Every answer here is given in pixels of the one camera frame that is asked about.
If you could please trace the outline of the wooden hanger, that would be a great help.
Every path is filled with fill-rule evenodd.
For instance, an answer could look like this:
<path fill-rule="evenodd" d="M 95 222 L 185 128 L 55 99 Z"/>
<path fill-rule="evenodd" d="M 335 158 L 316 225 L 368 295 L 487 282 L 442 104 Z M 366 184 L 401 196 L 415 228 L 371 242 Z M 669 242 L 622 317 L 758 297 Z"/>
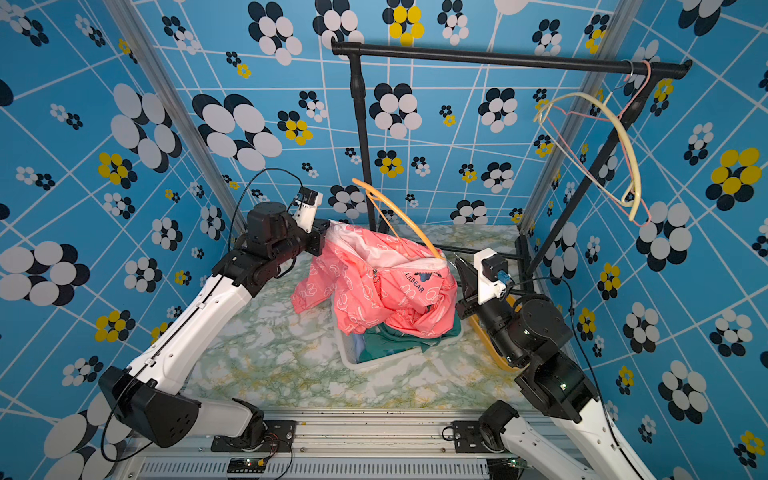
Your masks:
<path fill-rule="evenodd" d="M 433 244 L 433 242 L 425 235 L 423 230 L 386 195 L 381 193 L 378 189 L 374 188 L 370 184 L 357 178 L 353 178 L 352 182 L 354 185 L 365 192 L 366 198 L 372 203 L 372 206 L 379 214 L 382 213 L 380 204 L 386 205 L 417 235 L 417 237 L 421 240 L 421 243 L 432 253 L 435 258 L 442 260 L 446 259 L 442 251 Z"/>

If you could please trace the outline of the white hanger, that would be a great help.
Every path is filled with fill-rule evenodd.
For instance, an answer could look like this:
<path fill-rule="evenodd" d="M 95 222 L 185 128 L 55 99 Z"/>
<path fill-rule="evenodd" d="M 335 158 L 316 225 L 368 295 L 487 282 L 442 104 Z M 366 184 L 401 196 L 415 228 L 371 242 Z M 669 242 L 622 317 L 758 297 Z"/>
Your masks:
<path fill-rule="evenodd" d="M 600 115 L 595 117 L 584 113 L 578 113 L 575 110 L 566 111 L 560 106 L 560 103 L 568 99 L 585 100 L 591 106 L 598 108 L 600 110 Z M 620 153 L 623 163 L 628 170 L 629 185 L 620 196 L 615 195 L 607 189 L 607 180 L 601 183 L 597 174 L 589 173 L 585 165 L 578 159 L 578 155 L 573 151 L 570 144 L 567 141 L 562 140 L 561 132 L 550 119 L 553 110 L 558 110 L 565 116 L 574 115 L 593 119 L 597 122 L 609 123 L 613 127 L 613 133 L 617 136 L 617 145 L 609 147 L 608 142 L 605 142 L 603 146 L 608 148 L 609 157 L 615 157 L 617 153 Z M 552 145 L 563 153 L 565 157 L 587 177 L 588 184 L 596 185 L 605 197 L 612 201 L 616 206 L 623 209 L 623 213 L 630 222 L 634 223 L 636 226 L 640 226 L 640 223 L 637 220 L 638 214 L 642 209 L 646 212 L 649 212 L 649 210 L 643 200 L 643 184 L 637 155 L 626 128 L 621 123 L 621 118 L 613 113 L 604 101 L 583 92 L 566 94 L 554 98 L 553 100 L 548 100 L 543 107 L 539 107 L 532 121 L 537 124 L 545 134 L 553 136 Z"/>

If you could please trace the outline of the pink jacket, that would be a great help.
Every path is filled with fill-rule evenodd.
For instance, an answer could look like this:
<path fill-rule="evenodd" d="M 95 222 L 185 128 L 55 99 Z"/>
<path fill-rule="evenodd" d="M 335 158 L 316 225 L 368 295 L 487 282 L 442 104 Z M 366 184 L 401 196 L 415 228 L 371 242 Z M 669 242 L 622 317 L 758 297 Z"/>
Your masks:
<path fill-rule="evenodd" d="M 331 299 L 337 327 L 347 335 L 383 324 L 433 339 L 453 328 L 456 296 L 447 260 L 427 247 L 333 221 L 291 301 L 302 313 Z"/>

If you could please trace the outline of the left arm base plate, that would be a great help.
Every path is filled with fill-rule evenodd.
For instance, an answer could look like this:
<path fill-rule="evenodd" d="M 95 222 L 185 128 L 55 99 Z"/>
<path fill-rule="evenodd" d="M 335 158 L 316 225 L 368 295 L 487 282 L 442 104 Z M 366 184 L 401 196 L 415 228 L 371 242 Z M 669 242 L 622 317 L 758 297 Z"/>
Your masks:
<path fill-rule="evenodd" d="M 240 438 L 215 436 L 210 450 L 216 453 L 289 453 L 296 437 L 295 420 L 267 420 L 257 431 L 254 442 Z"/>

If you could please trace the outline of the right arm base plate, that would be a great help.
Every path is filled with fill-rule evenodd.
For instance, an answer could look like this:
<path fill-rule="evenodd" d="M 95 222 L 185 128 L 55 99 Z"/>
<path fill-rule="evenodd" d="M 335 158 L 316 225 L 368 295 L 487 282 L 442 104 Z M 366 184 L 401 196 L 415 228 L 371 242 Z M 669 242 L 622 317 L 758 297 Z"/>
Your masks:
<path fill-rule="evenodd" d="M 450 424 L 449 438 L 459 454 L 507 454 L 502 446 L 492 446 L 485 440 L 478 421 L 456 420 Z"/>

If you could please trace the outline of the green jacket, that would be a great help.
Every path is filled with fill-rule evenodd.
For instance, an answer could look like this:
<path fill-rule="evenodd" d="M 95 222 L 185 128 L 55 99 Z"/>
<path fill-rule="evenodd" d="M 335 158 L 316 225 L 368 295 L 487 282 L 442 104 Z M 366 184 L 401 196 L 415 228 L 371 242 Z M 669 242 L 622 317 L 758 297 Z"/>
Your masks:
<path fill-rule="evenodd" d="M 358 363 L 365 363 L 410 350 L 425 352 L 457 338 L 461 333 L 461 321 L 458 317 L 454 318 L 453 326 L 445 334 L 433 339 L 416 337 L 380 324 L 363 334 L 353 334 L 356 360 Z"/>

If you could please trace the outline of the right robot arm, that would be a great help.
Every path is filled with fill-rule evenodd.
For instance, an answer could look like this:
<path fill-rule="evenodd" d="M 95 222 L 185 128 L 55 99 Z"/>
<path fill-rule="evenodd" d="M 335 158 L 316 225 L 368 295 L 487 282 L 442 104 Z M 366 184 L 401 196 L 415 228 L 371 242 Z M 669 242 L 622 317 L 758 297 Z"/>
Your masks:
<path fill-rule="evenodd" d="M 457 258 L 463 318 L 476 318 L 492 351 L 515 370 L 525 399 L 550 418 L 582 454 L 556 446 L 508 403 L 498 400 L 479 419 L 480 435 L 494 452 L 520 457 L 547 479 L 651 479 L 653 473 L 609 416 L 595 381 L 563 350 L 573 332 L 545 295 L 510 297 L 514 282 L 506 260 L 492 249 L 473 261 Z"/>

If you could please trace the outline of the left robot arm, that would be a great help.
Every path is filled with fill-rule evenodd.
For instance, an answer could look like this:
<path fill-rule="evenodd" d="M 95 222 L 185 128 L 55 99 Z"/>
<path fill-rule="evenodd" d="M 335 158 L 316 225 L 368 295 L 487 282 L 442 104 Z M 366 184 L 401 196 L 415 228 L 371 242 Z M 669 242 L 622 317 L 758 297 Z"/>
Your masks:
<path fill-rule="evenodd" d="M 127 367 L 108 368 L 99 387 L 118 421 L 161 448 L 188 436 L 215 436 L 236 450 L 265 441 L 264 413 L 245 400 L 198 400 L 181 389 L 223 327 L 266 284 L 284 276 L 302 253 L 317 256 L 330 223 L 317 216 L 319 194 L 301 195 L 296 210 L 263 202 L 247 228 L 214 266 L 199 294 L 168 331 Z"/>

